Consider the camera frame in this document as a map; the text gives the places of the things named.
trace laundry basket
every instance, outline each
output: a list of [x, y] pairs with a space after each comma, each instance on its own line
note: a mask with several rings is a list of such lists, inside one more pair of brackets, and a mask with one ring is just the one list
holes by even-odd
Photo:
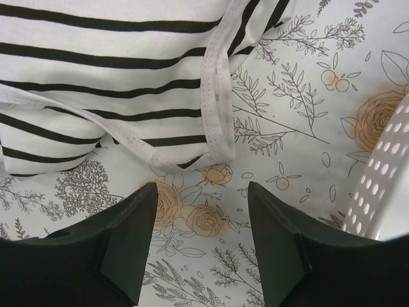
[[389, 120], [360, 178], [343, 230], [376, 240], [409, 233], [409, 96]]

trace white tablecloth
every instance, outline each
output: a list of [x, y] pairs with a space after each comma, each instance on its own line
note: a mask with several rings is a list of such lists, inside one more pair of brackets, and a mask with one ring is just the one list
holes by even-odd
[[264, 306], [247, 185], [342, 227], [377, 137], [409, 91], [407, 12], [405, 0], [299, 0], [293, 20], [233, 76], [234, 163], [167, 175], [107, 138], [70, 173], [21, 182], [3, 173], [0, 236], [46, 236], [155, 180], [139, 305]]

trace table surface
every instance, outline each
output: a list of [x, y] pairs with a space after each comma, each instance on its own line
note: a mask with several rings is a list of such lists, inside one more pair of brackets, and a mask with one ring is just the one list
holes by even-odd
[[264, 306], [247, 185], [342, 227], [375, 136], [409, 91], [407, 12], [405, 0], [298, 1], [233, 75], [234, 163], [168, 175], [106, 138], [72, 172], [0, 174], [0, 236], [46, 236], [156, 180], [139, 305]]

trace striped fabric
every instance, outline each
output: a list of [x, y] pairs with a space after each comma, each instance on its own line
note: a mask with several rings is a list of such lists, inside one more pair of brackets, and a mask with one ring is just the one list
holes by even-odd
[[0, 0], [5, 170], [73, 169], [106, 133], [168, 172], [232, 161], [230, 75], [288, 3]]

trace orange flower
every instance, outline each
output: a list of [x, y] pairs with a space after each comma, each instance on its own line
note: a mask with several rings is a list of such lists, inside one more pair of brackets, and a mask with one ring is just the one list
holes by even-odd
[[205, 184], [225, 185], [231, 179], [233, 172], [227, 164], [216, 164], [200, 171], [204, 175]]
[[216, 236], [224, 226], [223, 211], [208, 205], [184, 206], [181, 210], [190, 228], [202, 237]]
[[359, 108], [355, 126], [355, 142], [359, 147], [372, 152], [403, 98], [404, 95], [390, 91], [369, 99]]
[[173, 223], [180, 215], [183, 205], [180, 193], [174, 186], [167, 185], [155, 180], [158, 186], [158, 209], [155, 219], [155, 227], [163, 228]]

